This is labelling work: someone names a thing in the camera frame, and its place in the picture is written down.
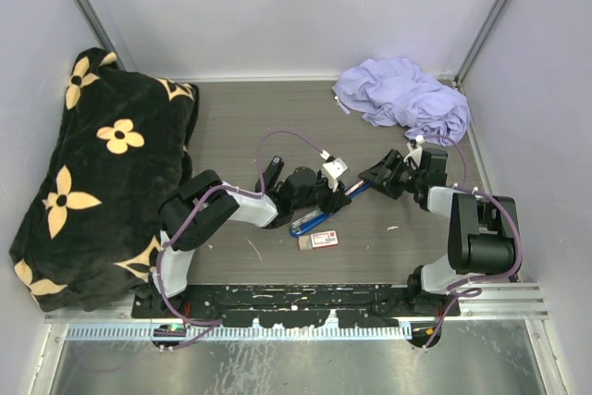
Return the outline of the blue stapler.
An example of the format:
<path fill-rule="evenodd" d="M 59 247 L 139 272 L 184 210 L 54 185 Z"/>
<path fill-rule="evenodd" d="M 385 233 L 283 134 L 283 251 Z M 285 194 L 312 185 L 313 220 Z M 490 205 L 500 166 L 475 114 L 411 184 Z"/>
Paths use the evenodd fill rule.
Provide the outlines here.
<path fill-rule="evenodd" d="M 357 195 L 368 190 L 369 187 L 369 182 L 361 179 L 350 186 L 350 188 L 344 192 L 344 195 L 352 201 Z M 337 211 L 323 212 L 320 208 L 317 208 L 293 222 L 290 225 L 289 234 L 292 238 L 303 236 L 306 233 L 309 233 L 313 228 L 328 221 L 335 213 L 337 213 Z"/>

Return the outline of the black stapler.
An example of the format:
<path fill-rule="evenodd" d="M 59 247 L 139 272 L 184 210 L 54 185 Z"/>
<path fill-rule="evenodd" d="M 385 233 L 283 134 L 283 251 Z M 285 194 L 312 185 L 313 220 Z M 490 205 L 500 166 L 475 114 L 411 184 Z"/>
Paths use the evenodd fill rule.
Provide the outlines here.
<path fill-rule="evenodd" d="M 265 193 L 271 195 L 278 189 L 278 179 L 280 173 L 284 167 L 283 158 L 280 156 L 274 156 L 269 162 L 265 171 L 263 172 L 263 178 L 257 180 L 255 183 L 254 191 L 261 192 L 262 184 L 265 184 Z"/>

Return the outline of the red white staple box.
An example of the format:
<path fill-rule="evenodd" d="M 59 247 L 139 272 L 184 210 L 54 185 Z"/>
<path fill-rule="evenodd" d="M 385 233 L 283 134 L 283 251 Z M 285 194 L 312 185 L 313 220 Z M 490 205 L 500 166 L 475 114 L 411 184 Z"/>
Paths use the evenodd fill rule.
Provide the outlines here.
<path fill-rule="evenodd" d="M 319 250 L 334 247 L 338 244 L 339 240 L 335 230 L 316 232 L 298 238 L 298 247 L 300 251 Z"/>

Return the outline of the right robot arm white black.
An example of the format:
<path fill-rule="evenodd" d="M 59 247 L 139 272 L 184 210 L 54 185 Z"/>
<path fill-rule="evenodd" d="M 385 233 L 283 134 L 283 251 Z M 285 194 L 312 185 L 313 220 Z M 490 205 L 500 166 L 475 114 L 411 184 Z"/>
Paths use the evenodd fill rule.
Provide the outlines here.
<path fill-rule="evenodd" d="M 448 185 L 447 164 L 441 149 L 391 150 L 358 175 L 370 189 L 392 199 L 407 192 L 422 210 L 449 220 L 446 253 L 407 279 L 403 301 L 416 315 L 451 301 L 460 288 L 471 297 L 479 294 L 473 284 L 514 278 L 523 261 L 515 201 Z"/>

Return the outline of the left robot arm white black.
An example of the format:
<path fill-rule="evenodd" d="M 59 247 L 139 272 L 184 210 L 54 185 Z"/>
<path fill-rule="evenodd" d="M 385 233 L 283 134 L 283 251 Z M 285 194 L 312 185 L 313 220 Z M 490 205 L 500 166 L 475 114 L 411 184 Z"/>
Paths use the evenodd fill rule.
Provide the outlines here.
<path fill-rule="evenodd" d="M 194 252 L 227 222 L 280 228 L 300 210 L 315 207 L 330 214 L 351 203 L 341 181 L 348 171 L 342 159 L 331 157 L 318 171 L 298 167 L 281 181 L 283 167 L 282 158 L 274 157 L 254 191 L 232 186 L 207 169 L 169 194 L 159 208 L 163 251 L 153 272 L 152 299 L 157 312 L 164 317 L 182 312 Z"/>

